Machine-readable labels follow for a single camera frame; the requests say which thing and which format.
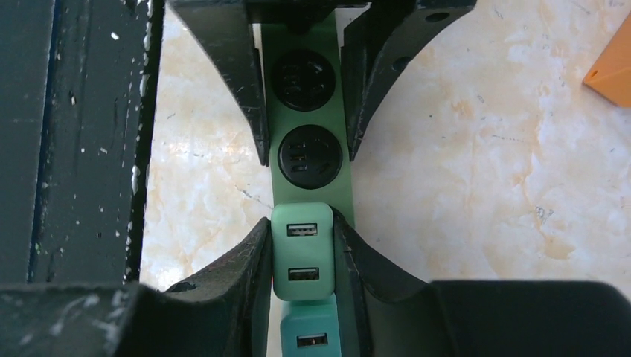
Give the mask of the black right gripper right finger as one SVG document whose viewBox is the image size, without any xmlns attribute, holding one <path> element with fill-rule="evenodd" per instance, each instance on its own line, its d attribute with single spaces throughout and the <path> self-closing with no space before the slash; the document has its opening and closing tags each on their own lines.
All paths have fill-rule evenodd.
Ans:
<svg viewBox="0 0 631 357">
<path fill-rule="evenodd" d="M 409 274 L 333 214 L 344 356 L 628 356 L 630 302 L 576 280 L 435 280 Z"/>
</svg>

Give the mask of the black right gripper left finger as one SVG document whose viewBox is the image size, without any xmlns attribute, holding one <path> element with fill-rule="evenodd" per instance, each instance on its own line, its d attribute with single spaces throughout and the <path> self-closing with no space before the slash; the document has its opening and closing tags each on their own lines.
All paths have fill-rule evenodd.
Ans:
<svg viewBox="0 0 631 357">
<path fill-rule="evenodd" d="M 3 356 L 264 356 L 272 249 L 262 218 L 230 251 L 159 291 L 142 283 L 1 287 Z"/>
</svg>

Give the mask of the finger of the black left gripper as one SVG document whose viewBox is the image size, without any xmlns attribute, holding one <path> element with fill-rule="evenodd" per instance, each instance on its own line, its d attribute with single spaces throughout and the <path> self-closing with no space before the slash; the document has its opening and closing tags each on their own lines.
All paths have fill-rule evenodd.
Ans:
<svg viewBox="0 0 631 357">
<path fill-rule="evenodd" d="M 351 160 L 371 118 L 407 65 L 475 5 L 475 0 L 371 1 L 344 29 L 341 79 Z"/>
<path fill-rule="evenodd" d="M 258 159 L 269 165 L 269 125 L 259 50 L 246 1 L 171 1 L 170 6 L 212 61 L 240 107 Z"/>
</svg>

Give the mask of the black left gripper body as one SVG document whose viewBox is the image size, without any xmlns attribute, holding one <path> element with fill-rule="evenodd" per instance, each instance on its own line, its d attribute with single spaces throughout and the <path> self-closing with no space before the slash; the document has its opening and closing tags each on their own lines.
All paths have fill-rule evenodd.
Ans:
<svg viewBox="0 0 631 357">
<path fill-rule="evenodd" d="M 251 24 L 282 24 L 291 32 L 306 33 L 339 8 L 375 9 L 378 15 L 394 14 L 396 19 L 416 8 L 416 1 L 245 1 Z"/>
</svg>

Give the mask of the teal usb plug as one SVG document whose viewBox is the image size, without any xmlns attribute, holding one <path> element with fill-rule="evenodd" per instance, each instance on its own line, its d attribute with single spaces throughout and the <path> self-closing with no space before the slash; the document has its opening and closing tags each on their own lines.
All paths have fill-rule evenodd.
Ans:
<svg viewBox="0 0 631 357">
<path fill-rule="evenodd" d="M 282 305 L 282 356 L 340 356 L 336 296 L 324 300 L 288 301 Z"/>
</svg>

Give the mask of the green power strip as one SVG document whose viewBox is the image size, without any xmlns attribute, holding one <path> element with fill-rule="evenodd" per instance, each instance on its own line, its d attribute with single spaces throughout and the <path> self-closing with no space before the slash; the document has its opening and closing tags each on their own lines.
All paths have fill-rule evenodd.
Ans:
<svg viewBox="0 0 631 357">
<path fill-rule="evenodd" d="M 264 25 L 273 210 L 322 202 L 354 218 L 336 17 L 306 33 Z"/>
</svg>

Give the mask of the orange power strip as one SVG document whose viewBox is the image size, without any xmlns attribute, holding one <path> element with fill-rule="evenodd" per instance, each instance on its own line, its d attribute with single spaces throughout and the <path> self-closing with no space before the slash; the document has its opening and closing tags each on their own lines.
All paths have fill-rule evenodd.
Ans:
<svg viewBox="0 0 631 357">
<path fill-rule="evenodd" d="M 618 107 L 630 108 L 630 15 L 588 70 L 583 85 Z"/>
</svg>

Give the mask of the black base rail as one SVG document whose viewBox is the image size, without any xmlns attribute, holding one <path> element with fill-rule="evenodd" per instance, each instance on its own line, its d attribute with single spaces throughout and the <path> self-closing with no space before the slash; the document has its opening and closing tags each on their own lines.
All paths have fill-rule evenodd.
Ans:
<svg viewBox="0 0 631 357">
<path fill-rule="evenodd" d="M 1 3 L 1 281 L 139 278 L 163 1 Z"/>
</svg>

